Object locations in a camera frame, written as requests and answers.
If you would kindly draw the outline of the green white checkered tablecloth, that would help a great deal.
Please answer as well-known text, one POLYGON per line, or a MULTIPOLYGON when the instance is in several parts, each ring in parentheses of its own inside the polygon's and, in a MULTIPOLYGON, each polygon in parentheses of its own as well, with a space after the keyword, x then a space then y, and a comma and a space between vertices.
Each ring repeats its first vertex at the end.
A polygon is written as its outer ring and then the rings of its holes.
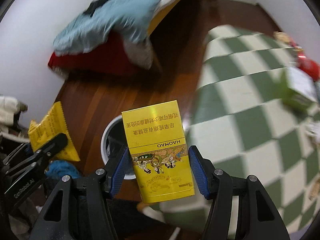
POLYGON ((282 104, 279 79, 295 52, 230 25, 208 35, 188 145, 231 176, 257 176, 288 232, 296 232, 319 210, 319 197, 310 198, 319 178, 319 150, 305 131, 319 110, 311 106, 296 114, 282 104))

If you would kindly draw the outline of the light blue duvet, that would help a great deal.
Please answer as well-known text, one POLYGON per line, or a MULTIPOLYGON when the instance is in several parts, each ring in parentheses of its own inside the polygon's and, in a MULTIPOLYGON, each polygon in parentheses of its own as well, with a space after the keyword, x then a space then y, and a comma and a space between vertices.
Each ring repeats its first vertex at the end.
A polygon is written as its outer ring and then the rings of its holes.
POLYGON ((128 41, 146 39, 148 27, 161 0, 108 0, 92 16, 81 14, 53 42, 56 55, 88 53, 106 42, 114 30, 128 41))

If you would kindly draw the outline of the red blanket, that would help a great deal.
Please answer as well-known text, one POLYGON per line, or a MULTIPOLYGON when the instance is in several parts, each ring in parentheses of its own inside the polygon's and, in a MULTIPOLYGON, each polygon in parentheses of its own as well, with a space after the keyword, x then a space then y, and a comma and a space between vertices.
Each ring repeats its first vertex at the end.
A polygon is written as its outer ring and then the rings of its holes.
POLYGON ((154 59, 150 40, 134 44, 113 31, 107 41, 88 53, 57 56, 52 53, 48 67, 56 72, 95 72, 116 76, 132 76, 149 70, 154 59))

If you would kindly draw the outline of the green white cardboard box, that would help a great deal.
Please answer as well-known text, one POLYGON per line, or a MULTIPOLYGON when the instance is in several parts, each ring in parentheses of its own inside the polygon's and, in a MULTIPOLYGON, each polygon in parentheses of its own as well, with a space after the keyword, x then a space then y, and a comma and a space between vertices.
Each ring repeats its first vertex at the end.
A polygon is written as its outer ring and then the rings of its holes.
POLYGON ((306 113, 310 107, 318 106, 313 79, 297 67, 281 68, 275 81, 274 96, 293 111, 306 113))

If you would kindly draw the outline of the black clothing on bed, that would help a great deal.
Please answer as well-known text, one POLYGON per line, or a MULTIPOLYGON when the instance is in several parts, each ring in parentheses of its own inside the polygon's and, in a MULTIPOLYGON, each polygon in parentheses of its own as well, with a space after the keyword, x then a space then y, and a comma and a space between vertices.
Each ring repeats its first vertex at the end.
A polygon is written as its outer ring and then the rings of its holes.
POLYGON ((93 16, 94 12, 102 7, 109 0, 94 0, 90 3, 89 7, 83 12, 84 15, 93 16))

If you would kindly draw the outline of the white round trash bin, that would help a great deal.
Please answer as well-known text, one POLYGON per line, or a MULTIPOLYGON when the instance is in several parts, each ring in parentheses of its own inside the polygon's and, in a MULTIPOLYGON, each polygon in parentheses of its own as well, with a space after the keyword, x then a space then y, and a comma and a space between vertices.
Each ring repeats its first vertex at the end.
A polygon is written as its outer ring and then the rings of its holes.
POLYGON ((127 146, 127 140, 122 115, 119 115, 107 125, 101 138, 100 152, 104 165, 119 152, 122 146, 127 146))

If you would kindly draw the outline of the blue cloth on floor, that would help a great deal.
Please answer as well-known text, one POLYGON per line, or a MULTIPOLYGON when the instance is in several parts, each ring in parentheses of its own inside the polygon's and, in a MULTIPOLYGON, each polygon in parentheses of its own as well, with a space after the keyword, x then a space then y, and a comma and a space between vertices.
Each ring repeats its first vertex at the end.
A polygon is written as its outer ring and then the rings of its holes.
POLYGON ((73 179, 81 178, 81 174, 76 167, 67 161, 55 160, 49 164, 48 170, 46 171, 48 178, 61 179, 65 175, 69 175, 73 179))

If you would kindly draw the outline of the crumpled white paper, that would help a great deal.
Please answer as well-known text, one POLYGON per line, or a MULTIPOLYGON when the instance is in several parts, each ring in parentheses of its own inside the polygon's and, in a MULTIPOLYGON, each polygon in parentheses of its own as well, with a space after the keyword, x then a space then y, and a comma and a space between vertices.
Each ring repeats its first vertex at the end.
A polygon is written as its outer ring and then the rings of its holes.
POLYGON ((314 144, 320 142, 320 123, 319 121, 310 122, 306 125, 306 134, 314 144))

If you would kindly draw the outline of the red cola can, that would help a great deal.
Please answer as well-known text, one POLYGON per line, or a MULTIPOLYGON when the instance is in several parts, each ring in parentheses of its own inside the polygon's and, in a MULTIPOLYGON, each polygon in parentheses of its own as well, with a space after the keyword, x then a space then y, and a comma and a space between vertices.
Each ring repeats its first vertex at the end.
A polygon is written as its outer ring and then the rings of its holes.
POLYGON ((308 74, 314 82, 319 80, 319 64, 305 55, 298 55, 298 68, 308 74))

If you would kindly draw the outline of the yellow snack bag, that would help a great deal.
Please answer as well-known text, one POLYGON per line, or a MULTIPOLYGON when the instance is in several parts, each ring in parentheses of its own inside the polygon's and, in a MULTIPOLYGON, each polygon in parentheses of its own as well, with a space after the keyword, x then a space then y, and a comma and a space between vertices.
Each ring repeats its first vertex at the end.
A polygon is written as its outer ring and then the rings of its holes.
POLYGON ((68 142, 67 146, 56 155, 57 158, 66 161, 80 161, 80 157, 69 134, 60 101, 53 104, 52 108, 39 124, 35 120, 31 120, 28 129, 31 148, 34 152, 39 150, 41 146, 59 133, 64 133, 68 142))

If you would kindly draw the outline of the yellow cigarette box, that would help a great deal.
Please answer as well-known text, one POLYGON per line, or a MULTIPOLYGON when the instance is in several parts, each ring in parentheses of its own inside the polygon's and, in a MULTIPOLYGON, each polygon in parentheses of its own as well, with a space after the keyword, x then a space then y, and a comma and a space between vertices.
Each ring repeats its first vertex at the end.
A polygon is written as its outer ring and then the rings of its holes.
POLYGON ((193 176, 177 101, 124 111, 121 116, 143 202, 193 196, 193 176))

